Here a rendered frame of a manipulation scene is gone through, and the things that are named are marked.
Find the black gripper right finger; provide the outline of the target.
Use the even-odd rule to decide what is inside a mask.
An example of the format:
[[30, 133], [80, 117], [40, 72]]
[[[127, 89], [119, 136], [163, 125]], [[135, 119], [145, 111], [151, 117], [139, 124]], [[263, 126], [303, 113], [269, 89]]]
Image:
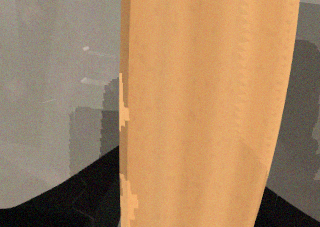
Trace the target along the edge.
[[297, 210], [297, 207], [265, 186], [253, 227], [320, 227], [320, 222]]

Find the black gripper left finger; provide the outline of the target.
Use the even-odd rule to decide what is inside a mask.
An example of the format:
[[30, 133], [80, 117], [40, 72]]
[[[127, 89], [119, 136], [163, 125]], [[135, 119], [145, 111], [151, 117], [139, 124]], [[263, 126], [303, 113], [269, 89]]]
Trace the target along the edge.
[[0, 227], [119, 227], [119, 222], [119, 146], [48, 192], [0, 208]]

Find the light wooden board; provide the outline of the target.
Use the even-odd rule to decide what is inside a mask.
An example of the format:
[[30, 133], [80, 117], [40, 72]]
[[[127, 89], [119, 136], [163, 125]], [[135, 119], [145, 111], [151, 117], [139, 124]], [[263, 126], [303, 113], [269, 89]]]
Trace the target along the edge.
[[253, 227], [300, 0], [121, 0], [121, 227]]

